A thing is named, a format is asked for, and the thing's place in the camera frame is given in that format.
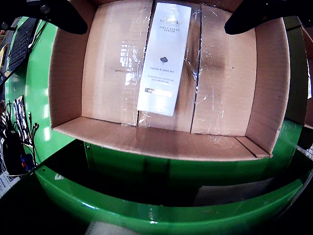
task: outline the black cable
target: black cable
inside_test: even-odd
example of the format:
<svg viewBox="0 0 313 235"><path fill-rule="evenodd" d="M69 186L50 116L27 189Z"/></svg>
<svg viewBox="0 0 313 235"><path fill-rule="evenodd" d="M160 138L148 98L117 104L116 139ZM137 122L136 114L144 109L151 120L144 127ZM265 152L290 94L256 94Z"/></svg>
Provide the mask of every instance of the black cable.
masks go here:
<svg viewBox="0 0 313 235"><path fill-rule="evenodd" d="M38 31L38 33L34 36L34 37L35 37L35 41L33 42L33 45L32 45L32 47L31 47L31 50L33 50L34 47L36 46L36 44L37 44L37 42L39 41L40 36L41 36L41 34L43 33L43 31L44 31L44 29L45 29L45 27L46 27L47 24L48 24L48 22L45 22L44 25L42 26L42 28L41 28L41 29Z"/></svg>

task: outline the metal screw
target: metal screw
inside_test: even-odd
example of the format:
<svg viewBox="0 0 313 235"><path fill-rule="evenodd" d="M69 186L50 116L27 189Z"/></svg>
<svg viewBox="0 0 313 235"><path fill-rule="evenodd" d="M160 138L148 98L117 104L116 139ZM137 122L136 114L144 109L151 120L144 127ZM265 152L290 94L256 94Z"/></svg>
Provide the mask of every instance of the metal screw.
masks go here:
<svg viewBox="0 0 313 235"><path fill-rule="evenodd" d="M41 8L40 8L40 11L44 14L47 14L49 13L50 11L50 7L46 6L46 5L43 5Z"/></svg>

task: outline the cardboard box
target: cardboard box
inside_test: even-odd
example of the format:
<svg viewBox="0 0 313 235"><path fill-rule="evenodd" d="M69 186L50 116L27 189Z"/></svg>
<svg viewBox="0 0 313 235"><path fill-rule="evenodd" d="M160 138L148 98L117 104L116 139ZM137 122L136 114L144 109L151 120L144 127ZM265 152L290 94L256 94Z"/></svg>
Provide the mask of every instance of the cardboard box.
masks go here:
<svg viewBox="0 0 313 235"><path fill-rule="evenodd" d="M191 18L185 52L185 61L182 67L179 93L174 115L172 117L167 117L159 114L139 111L138 126L190 132L199 69L198 57L201 35L201 6L199 4L181 1L159 0L156 2L175 3L191 7Z"/></svg>

